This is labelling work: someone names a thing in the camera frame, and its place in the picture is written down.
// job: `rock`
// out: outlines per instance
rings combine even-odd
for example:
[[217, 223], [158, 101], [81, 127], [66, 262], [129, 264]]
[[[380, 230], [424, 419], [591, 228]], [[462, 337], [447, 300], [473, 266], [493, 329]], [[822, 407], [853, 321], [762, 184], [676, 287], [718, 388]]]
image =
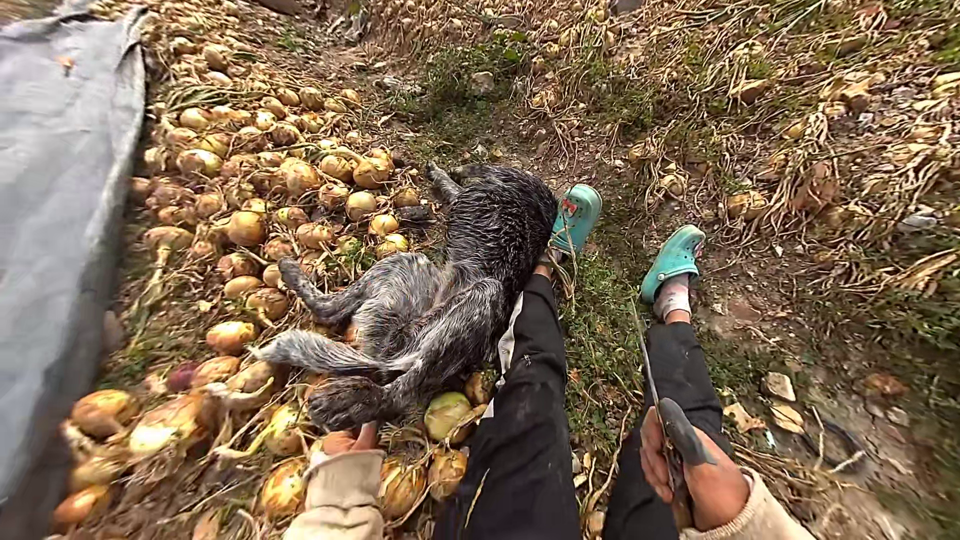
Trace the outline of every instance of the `rock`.
[[494, 89], [493, 74], [490, 71], [478, 71], [470, 75], [473, 93], [477, 95], [487, 95]]
[[804, 417], [795, 408], [787, 404], [772, 405], [770, 412], [774, 424], [791, 433], [804, 433]]
[[783, 373], [767, 372], [767, 376], [763, 378], [762, 389], [768, 396], [790, 403], [797, 401], [797, 395], [793, 392], [793, 382]]
[[723, 415], [732, 417], [736, 424], [736, 430], [741, 433], [746, 433], [749, 430], [763, 430], [767, 427], [765, 422], [751, 416], [740, 402], [724, 407]]
[[898, 406], [892, 406], [887, 409], [886, 413], [887, 420], [905, 428], [910, 427], [910, 416], [907, 415], [906, 411]]
[[747, 81], [731, 90], [730, 96], [739, 100], [741, 103], [751, 105], [757, 98], [763, 95], [763, 92], [767, 91], [769, 85], [770, 83], [766, 79]]

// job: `shoe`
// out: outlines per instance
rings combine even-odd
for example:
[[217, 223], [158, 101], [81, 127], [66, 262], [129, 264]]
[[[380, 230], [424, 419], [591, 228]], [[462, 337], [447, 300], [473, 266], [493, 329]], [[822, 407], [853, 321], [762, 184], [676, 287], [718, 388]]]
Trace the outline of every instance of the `shoe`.
[[670, 278], [681, 274], [692, 274], [693, 277], [700, 275], [696, 260], [705, 238], [707, 235], [695, 225], [684, 225], [663, 242], [640, 285], [640, 300], [644, 304], [653, 304], [657, 300], [660, 285]]
[[550, 247], [566, 253], [580, 253], [602, 207], [600, 194], [589, 185], [576, 184], [568, 189], [560, 199]]

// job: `gray dog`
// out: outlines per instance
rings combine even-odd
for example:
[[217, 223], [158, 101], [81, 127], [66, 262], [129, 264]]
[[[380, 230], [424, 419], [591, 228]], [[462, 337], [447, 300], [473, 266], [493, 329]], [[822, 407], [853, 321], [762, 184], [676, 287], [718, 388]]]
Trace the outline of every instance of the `gray dog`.
[[295, 260], [283, 282], [325, 326], [357, 327], [362, 351], [291, 330], [255, 351], [331, 379], [309, 399], [315, 424], [331, 430], [390, 420], [423, 405], [444, 384], [496, 356], [517, 295], [550, 239], [557, 200], [539, 178], [511, 167], [433, 163], [427, 178], [446, 206], [445, 266], [420, 254], [380, 260], [343, 291], [323, 294]]

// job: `stone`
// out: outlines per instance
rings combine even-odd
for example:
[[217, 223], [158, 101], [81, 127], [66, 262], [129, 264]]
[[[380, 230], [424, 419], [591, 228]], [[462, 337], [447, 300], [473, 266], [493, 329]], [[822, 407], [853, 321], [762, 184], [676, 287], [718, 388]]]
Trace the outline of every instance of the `stone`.
[[763, 378], [762, 389], [768, 396], [780, 398], [790, 403], [797, 401], [797, 395], [793, 391], [793, 382], [783, 373], [767, 372], [766, 377]]

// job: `leg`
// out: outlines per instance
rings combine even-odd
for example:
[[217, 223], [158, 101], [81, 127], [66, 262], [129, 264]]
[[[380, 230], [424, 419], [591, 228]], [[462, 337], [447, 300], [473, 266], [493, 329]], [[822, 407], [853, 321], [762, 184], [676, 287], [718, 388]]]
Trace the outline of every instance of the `leg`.
[[469, 440], [467, 473], [434, 536], [577, 539], [564, 338], [545, 276], [520, 294], [498, 352], [500, 389]]

